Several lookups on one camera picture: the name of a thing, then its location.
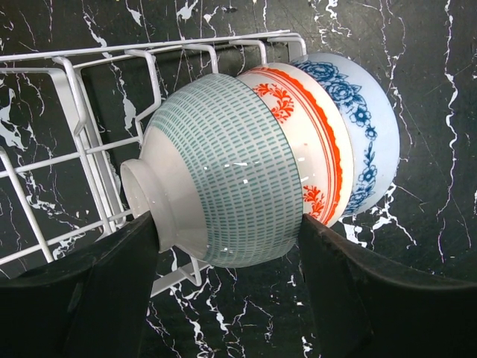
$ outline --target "stacked bowls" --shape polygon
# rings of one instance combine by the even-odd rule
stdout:
[[[179,89],[121,177],[133,215],[151,211],[161,252],[237,268],[289,252],[304,213],[331,226],[372,207],[398,160],[380,85],[344,57],[313,54]]]

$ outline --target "black marble surface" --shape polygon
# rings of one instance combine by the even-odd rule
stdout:
[[[342,54],[367,69],[385,88],[401,134],[386,196],[333,229],[416,269],[476,281],[476,20],[473,0],[3,1],[0,54],[296,31],[309,52]],[[253,49],[219,54],[221,71],[231,75],[258,64]],[[268,56],[286,60],[280,45],[268,47]],[[157,62],[164,98],[211,71],[206,56],[176,53]],[[104,140],[134,135],[133,117],[152,100],[142,62],[99,66],[84,77]],[[47,76],[0,75],[0,145],[15,166],[74,151]],[[110,151],[113,166],[138,153],[137,145]],[[79,160],[20,180],[47,239],[98,220]],[[36,243],[7,178],[0,179],[0,235],[2,257]],[[65,240],[54,256],[99,235]],[[182,261],[180,253],[163,254],[159,273]],[[208,269],[202,287],[183,283],[156,296],[142,355],[319,357],[299,261],[294,249],[257,267]],[[15,277],[43,263],[37,252],[0,273]]]

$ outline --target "white bowl with green pattern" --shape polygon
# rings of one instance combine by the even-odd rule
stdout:
[[[245,267],[296,241],[303,194],[290,145],[267,105],[230,76],[171,95],[121,176],[133,215],[152,212],[161,251],[175,245],[214,266]]]

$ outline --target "blue flower pattern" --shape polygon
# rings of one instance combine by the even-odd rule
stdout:
[[[304,61],[293,63],[295,67],[311,75],[329,94],[343,117],[364,129],[364,135],[369,139],[369,145],[364,151],[365,168],[359,175],[357,186],[351,192],[350,201],[344,215],[354,214],[364,201],[374,194],[378,169],[373,164],[376,152],[373,142],[378,134],[371,125],[371,113],[362,95],[359,95],[361,86],[345,81],[348,76],[339,72],[338,67],[329,62]]]

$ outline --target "white wire rack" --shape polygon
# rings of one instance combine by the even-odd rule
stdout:
[[[73,153],[18,167],[14,167],[12,165],[6,151],[0,146],[0,158],[5,167],[5,170],[0,172],[0,178],[10,178],[22,208],[28,218],[28,222],[30,223],[30,226],[33,229],[34,235],[38,241],[37,245],[0,258],[0,266],[39,250],[43,252],[47,263],[50,263],[54,260],[54,258],[51,255],[49,246],[97,227],[103,228],[103,234],[98,238],[101,239],[102,237],[111,234],[126,224],[126,216],[131,214],[131,211],[124,210],[123,208],[118,189],[115,185],[113,173],[111,172],[111,168],[108,163],[106,150],[117,148],[133,142],[138,142],[140,145],[142,144],[143,131],[141,121],[148,115],[152,114],[161,105],[161,93],[157,78],[155,55],[167,51],[204,51],[210,56],[212,71],[217,73],[218,59],[217,54],[215,53],[214,45],[228,43],[230,45],[256,46],[259,49],[261,62],[265,64],[267,63],[265,42],[287,44],[290,60],[306,54],[305,42],[299,34],[291,33],[290,31],[274,31],[244,36],[214,37],[196,40],[143,43],[135,45],[119,45],[102,48],[85,48],[68,51],[51,51],[43,53],[0,56],[0,63],[5,65],[5,67],[0,68],[0,73],[47,74],[51,77],[76,146],[76,151]],[[104,59],[79,63],[76,65],[73,65],[69,60],[69,57],[72,56],[101,53],[108,53],[108,55]],[[148,66],[154,102],[146,110],[136,116],[135,126],[137,130],[137,136],[104,144],[101,140],[98,126],[92,112],[92,107],[88,93],[86,92],[86,88],[84,86],[81,70],[85,69],[86,67],[97,66],[105,63],[113,63],[134,57],[143,58]],[[55,63],[60,64],[63,69],[54,67],[20,68],[8,66],[8,63],[12,62],[39,59],[52,59]],[[18,174],[78,158],[80,159],[81,166],[86,175],[88,186],[91,189],[92,197],[98,210],[100,220],[52,239],[46,239],[40,230],[37,220],[35,219],[35,215],[27,201],[25,193],[23,192],[22,185],[18,179]],[[185,279],[190,280],[196,286],[200,286],[202,284],[200,271],[208,266],[209,265],[207,263],[197,261],[195,258],[191,257],[191,262],[189,264],[179,267],[177,270],[172,271],[156,280],[153,285],[151,297],[165,291],[169,287]]]

